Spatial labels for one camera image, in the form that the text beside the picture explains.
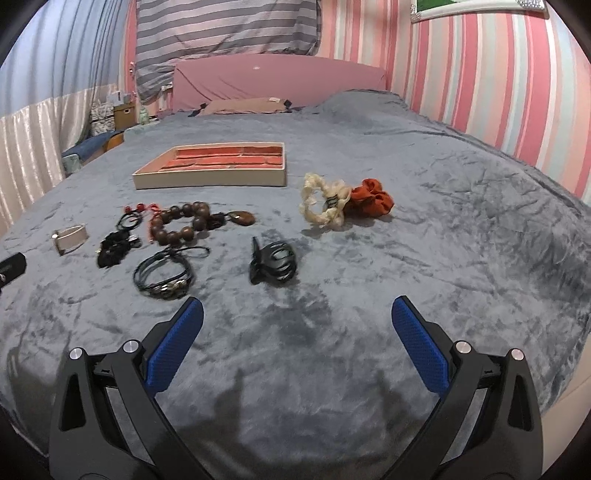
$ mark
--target gray striped fabric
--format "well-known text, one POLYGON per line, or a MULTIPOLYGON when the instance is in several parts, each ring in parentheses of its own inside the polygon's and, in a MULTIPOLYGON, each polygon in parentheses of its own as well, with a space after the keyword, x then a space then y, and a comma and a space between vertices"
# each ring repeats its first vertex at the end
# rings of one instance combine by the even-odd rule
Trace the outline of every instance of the gray striped fabric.
POLYGON ((138 0, 135 74, 142 100, 180 59, 232 53, 315 53, 318 0, 138 0))

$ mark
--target cream scrunchie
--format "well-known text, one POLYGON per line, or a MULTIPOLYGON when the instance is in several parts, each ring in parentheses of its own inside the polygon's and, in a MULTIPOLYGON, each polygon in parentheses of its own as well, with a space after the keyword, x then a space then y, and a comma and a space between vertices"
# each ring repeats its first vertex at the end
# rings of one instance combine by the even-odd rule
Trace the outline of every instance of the cream scrunchie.
POLYGON ((301 190, 303 203, 300 205, 300 213, 308 222, 314 225, 340 227, 345 221, 343 208, 351 198, 351 190, 352 188, 343 180, 337 180, 329 184, 320 175, 307 173, 304 176, 304 186, 301 190), (317 190, 322 192, 328 206, 320 214, 310 210, 310 207, 317 203, 313 196, 317 190))

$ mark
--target wooden bead bracelet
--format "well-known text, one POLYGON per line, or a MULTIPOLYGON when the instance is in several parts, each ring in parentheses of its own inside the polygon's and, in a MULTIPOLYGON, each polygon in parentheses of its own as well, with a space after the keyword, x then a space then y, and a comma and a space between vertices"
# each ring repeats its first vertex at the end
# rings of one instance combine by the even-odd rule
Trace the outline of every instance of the wooden bead bracelet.
POLYGON ((226 223, 226 217, 231 222, 243 226, 252 225, 255 222, 253 214, 242 210, 212 214, 209 204, 205 202, 185 203, 182 206, 173 205, 168 210, 154 209, 154 215, 150 220, 149 226, 150 240, 156 240, 163 247, 166 245, 179 247, 182 241, 186 243, 191 242, 195 238, 195 232, 213 230, 224 225, 226 223), (191 226, 183 227, 180 232, 168 232, 164 225, 181 217, 193 217, 191 226))

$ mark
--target silver screw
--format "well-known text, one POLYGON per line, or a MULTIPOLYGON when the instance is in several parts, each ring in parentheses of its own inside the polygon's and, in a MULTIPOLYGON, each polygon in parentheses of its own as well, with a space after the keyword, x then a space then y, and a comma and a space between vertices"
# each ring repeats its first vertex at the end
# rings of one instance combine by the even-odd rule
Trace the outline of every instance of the silver screw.
POLYGON ((134 353, 139 348, 137 340, 128 340, 123 344, 123 351, 127 353, 134 353))
POLYGON ((70 358, 72 360, 78 360, 82 356, 82 348, 76 347, 70 350, 70 358))
POLYGON ((472 351, 472 347, 468 342, 461 342, 456 343, 456 350, 460 353, 470 353, 472 351))
POLYGON ((518 348, 514 348, 511 351, 511 356, 517 361, 523 360, 525 358, 524 353, 521 350, 519 350, 518 348))

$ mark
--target white picture frame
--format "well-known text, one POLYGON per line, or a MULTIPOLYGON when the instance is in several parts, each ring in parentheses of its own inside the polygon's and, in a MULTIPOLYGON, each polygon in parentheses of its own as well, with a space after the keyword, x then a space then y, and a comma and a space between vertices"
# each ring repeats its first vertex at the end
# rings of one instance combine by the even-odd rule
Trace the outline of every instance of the white picture frame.
POLYGON ((421 0, 411 1, 410 18, 412 23, 432 18, 447 17, 448 15, 465 14, 472 12, 495 12, 501 10, 546 11, 545 0, 441 0, 438 7, 417 10, 417 4, 421 0))

